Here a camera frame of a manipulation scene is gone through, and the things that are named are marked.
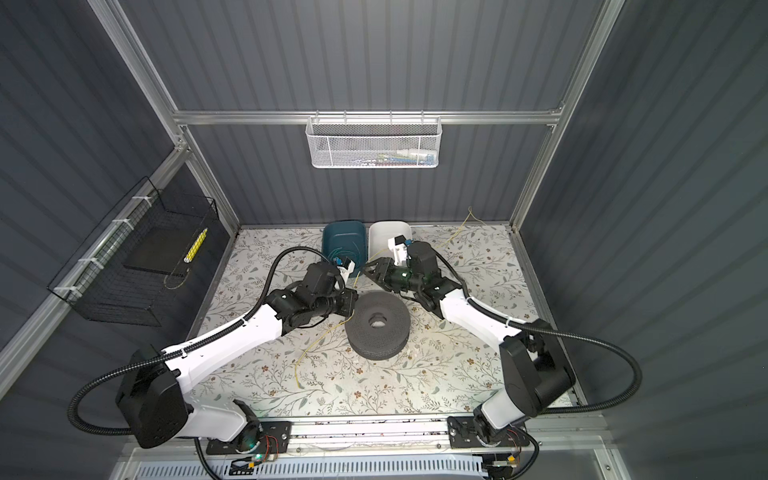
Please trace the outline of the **white plastic tray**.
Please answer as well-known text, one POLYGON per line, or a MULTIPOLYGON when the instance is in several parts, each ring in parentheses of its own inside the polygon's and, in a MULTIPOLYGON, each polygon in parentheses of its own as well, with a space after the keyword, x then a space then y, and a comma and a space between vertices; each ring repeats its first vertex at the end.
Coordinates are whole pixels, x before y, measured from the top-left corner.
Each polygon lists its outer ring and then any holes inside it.
POLYGON ((392 258, 392 254, 387 248, 387 241, 397 235, 404 235, 406 238, 412 239, 411 226, 404 221, 379 221, 371 224, 368 230, 368 260, 382 257, 392 258))

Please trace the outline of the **teal plastic tray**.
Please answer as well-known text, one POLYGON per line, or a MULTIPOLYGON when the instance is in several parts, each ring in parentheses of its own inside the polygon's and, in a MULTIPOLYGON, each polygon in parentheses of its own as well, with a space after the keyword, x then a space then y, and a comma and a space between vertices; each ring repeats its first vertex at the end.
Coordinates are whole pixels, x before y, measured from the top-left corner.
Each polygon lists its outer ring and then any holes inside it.
POLYGON ((322 253, 337 266, 342 266, 345 259, 353 261, 352 276, 357 275, 368 259, 365 225, 357 220, 329 223, 323 229, 322 253))

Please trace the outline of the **grey foam spool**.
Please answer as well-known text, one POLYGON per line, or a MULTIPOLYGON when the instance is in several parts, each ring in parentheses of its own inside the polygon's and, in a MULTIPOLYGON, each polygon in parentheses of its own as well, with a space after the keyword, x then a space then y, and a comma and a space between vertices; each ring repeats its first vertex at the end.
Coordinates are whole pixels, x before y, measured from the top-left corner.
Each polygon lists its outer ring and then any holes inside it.
POLYGON ((407 345, 411 317, 404 301, 391 293, 364 293, 344 325, 353 351, 367 360, 387 360, 407 345))

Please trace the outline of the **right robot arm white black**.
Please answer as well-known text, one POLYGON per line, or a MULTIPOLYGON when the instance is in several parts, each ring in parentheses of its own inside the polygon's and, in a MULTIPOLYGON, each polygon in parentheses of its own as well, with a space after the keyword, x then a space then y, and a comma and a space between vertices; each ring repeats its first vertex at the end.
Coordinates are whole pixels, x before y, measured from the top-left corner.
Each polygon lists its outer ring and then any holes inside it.
POLYGON ((482 303, 472 296, 467 282, 429 243, 393 240, 393 255, 371 260, 363 274, 381 289, 411 294, 427 312, 456 324, 497 350, 503 386, 473 412, 473 430, 484 444, 496 442, 510 427, 540 415, 577 414, 616 407, 640 389, 643 372, 626 350, 610 342, 554 329, 542 319, 524 321, 482 303), (564 341, 582 342, 604 349, 630 368, 629 385, 613 397, 593 404, 554 407, 552 404, 575 386, 576 372, 564 341))

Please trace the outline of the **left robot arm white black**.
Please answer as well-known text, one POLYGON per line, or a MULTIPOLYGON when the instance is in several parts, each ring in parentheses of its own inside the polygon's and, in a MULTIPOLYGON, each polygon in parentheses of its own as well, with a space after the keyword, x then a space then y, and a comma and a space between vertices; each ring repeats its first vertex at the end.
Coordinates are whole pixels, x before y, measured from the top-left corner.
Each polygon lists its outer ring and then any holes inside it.
POLYGON ((244 353, 296 329, 312 328, 331 315, 349 317, 358 298, 347 281, 356 269, 349 257, 322 256, 302 280, 283 289, 265 286, 247 312, 189 341, 157 350, 137 350, 130 362, 83 386, 71 399, 67 418, 76 429, 101 436, 132 435, 145 449, 176 438, 206 438, 250 454, 266 435, 242 400, 216 406, 197 399, 194 388, 244 353), (82 418, 81 402, 97 387, 119 380, 115 403, 127 425, 98 426, 82 418))

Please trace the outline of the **items in white basket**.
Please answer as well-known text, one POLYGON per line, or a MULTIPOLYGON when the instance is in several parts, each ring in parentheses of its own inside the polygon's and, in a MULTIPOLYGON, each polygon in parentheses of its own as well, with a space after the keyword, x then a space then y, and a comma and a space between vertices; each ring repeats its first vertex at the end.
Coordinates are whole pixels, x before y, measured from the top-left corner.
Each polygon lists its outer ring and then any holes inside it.
POLYGON ((434 149, 401 149, 387 152, 363 153, 352 160, 353 165, 382 166, 434 166, 439 152, 434 149))

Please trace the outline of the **black flat pad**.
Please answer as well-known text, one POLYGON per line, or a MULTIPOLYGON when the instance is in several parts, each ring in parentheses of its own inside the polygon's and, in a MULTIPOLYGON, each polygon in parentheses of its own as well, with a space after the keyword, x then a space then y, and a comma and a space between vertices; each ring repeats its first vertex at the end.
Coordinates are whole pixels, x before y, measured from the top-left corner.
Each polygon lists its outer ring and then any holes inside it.
POLYGON ((195 238, 195 228, 153 227, 130 251, 123 266, 143 272, 182 276, 186 270, 183 257, 195 238))

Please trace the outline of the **white vented cover strip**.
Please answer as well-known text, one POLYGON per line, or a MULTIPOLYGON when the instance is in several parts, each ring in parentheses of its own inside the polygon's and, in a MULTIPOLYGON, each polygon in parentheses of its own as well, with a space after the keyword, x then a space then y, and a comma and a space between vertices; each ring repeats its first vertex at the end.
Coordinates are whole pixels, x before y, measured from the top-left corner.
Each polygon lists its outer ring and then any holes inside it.
POLYGON ((481 459, 455 455, 288 458, 258 466, 247 466, 243 460, 212 460, 210 468, 221 479, 486 477, 481 459))

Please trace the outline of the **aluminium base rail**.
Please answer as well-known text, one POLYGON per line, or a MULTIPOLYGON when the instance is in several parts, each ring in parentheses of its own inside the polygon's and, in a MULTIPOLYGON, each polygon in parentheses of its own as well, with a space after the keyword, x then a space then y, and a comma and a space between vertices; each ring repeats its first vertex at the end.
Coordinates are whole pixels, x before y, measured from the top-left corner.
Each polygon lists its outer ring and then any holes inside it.
POLYGON ((544 415, 506 427, 483 440, 470 415, 407 414, 266 418, 281 459, 324 453, 398 455, 525 450, 598 450, 615 445, 602 415, 544 415))

